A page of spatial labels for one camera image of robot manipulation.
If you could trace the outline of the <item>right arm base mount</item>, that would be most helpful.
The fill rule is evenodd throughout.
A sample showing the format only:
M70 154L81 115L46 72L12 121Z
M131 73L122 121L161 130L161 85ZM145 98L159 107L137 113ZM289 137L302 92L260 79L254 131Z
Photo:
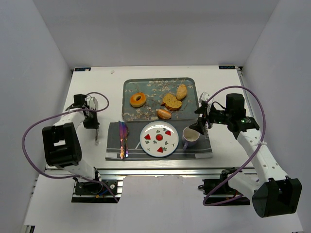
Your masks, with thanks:
M203 191L204 195L212 191L217 185L225 180L229 175L235 172L235 167L225 169L221 172L217 179L203 179L203 184L198 186L198 189ZM205 205L214 206L247 206L250 205L250 200L244 197L237 190L229 187L228 183L217 189L205 202Z

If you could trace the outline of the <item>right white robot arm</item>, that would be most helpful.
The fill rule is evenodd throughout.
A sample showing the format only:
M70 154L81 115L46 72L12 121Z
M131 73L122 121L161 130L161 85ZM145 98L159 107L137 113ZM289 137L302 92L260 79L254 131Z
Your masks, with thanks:
M206 193L203 204L211 206L212 203L207 199L218 190L226 193L236 191L233 200L246 197L261 218L295 213L302 184L299 179L290 178L273 157L263 141L263 131L256 120L246 115L243 95L228 94L226 105L220 110L214 107L212 98L206 92L200 96L200 102L200 107L195 111L200 116L197 123L189 128L206 134L214 124L226 125L245 150L249 157L247 162L253 164L258 176L257 181L252 180L244 174L242 167L223 170L220 183Z

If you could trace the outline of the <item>metal tongs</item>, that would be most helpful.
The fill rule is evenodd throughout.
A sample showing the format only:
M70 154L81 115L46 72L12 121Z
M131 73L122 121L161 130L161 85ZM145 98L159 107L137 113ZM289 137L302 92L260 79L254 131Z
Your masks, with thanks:
M89 106L91 110L98 110L98 101L95 97L91 97L89 100ZM95 145L99 145L99 122L98 122L98 116L96 112L91 112L92 114L92 120L93 120L93 126L95 129Z

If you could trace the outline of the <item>sliced bread loaf piece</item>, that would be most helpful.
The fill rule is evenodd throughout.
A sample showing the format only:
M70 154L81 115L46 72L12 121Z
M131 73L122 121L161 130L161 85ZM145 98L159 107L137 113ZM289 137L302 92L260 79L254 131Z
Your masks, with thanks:
M170 111L177 111L182 106L182 101L178 100L172 94L166 94L162 100L161 106L165 106Z

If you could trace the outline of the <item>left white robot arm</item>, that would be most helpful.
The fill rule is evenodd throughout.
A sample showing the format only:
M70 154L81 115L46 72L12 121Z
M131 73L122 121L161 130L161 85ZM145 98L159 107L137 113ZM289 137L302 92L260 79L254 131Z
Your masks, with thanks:
M60 120L42 130L45 159L49 166L64 169L78 176L96 180L97 170L82 159L82 149L76 130L81 125L85 129L95 131L95 143L99 143L100 124L97 112L98 101L87 95L74 95L74 103L70 105Z

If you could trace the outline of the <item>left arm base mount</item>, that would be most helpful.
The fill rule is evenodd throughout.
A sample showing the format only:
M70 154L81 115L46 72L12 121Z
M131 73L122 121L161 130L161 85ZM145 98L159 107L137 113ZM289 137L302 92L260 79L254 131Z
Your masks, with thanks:
M123 187L122 177L104 175L96 172L94 183L84 179L74 178L74 188L71 202L73 203L117 203Z

